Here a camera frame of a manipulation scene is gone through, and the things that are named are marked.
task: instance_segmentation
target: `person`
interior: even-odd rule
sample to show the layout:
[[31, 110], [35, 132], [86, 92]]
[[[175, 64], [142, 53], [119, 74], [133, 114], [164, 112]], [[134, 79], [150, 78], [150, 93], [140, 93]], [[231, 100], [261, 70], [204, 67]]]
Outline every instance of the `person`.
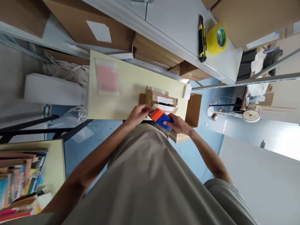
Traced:
[[[174, 124], [164, 122], [197, 146], [214, 176], [204, 184], [163, 132], [141, 123], [151, 112], [148, 105], [134, 107], [74, 169], [45, 209], [24, 220], [72, 225], [258, 224], [219, 156], [195, 130], [172, 113]], [[107, 171], [84, 196], [106, 164]]]

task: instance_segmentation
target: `packing tape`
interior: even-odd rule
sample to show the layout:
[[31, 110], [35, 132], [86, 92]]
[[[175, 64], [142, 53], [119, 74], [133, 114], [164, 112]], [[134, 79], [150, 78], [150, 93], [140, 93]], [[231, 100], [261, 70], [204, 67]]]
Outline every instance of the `packing tape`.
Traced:
[[206, 45], [211, 55], [215, 55], [226, 49], [228, 42], [227, 28], [224, 23], [217, 23], [213, 29], [207, 32]]

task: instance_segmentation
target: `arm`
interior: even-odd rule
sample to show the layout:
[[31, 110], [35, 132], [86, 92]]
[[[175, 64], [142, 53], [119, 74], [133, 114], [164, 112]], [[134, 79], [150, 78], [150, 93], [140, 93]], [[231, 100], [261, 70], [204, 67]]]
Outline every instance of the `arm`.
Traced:
[[215, 151], [199, 136], [199, 134], [197, 134], [194, 129], [184, 122], [182, 118], [175, 116], [173, 113], [170, 113], [169, 117], [174, 120], [174, 124], [166, 121], [163, 123], [175, 130], [177, 133], [183, 133], [190, 136], [198, 148], [205, 165], [210, 172], [212, 172], [213, 176], [232, 184], [232, 180], [225, 168], [225, 165]]
[[120, 142], [152, 111], [148, 105], [134, 107], [128, 119], [75, 168], [42, 212], [56, 213], [56, 218], [63, 222], [102, 171]]

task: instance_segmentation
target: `pink plastic bag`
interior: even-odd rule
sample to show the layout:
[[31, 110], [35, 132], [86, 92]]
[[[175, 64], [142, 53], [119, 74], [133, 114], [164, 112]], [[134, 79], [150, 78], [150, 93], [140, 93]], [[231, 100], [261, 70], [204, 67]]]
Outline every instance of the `pink plastic bag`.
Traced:
[[99, 95], [119, 96], [118, 65], [116, 62], [95, 58]]

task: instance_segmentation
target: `blue floor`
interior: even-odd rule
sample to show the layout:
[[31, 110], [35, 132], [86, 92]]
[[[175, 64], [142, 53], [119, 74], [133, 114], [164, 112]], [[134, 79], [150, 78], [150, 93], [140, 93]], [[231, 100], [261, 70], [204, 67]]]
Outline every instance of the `blue floor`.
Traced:
[[[212, 85], [219, 83], [219, 81], [215, 78], [210, 78], [201, 81], [201, 83], [203, 85]], [[191, 86], [198, 87], [198, 85], [193, 81], [191, 82]], [[212, 101], [214, 103], [218, 102], [220, 96], [232, 96], [233, 88], [227, 87], [194, 92], [202, 94], [199, 123], [195, 130], [214, 149], [215, 152], [219, 153], [223, 140], [222, 133], [226, 116], [220, 116], [217, 121], [212, 121], [212, 119], [207, 116], [206, 110], [209, 103]], [[71, 107], [53, 105], [52, 113], [62, 116], [69, 108]], [[66, 176], [68, 177], [75, 167], [121, 124], [122, 120], [94, 120], [87, 126], [87, 128], [94, 133], [93, 136], [81, 143], [76, 143], [73, 139], [68, 140], [65, 143]], [[47, 135], [47, 139], [51, 139], [52, 137], [53, 134]], [[175, 144], [172, 140], [170, 140], [170, 142], [200, 181], [204, 183], [213, 177], [205, 166], [196, 146], [191, 140], [178, 144]], [[99, 177], [105, 172], [105, 170], [106, 168], [104, 168]]]

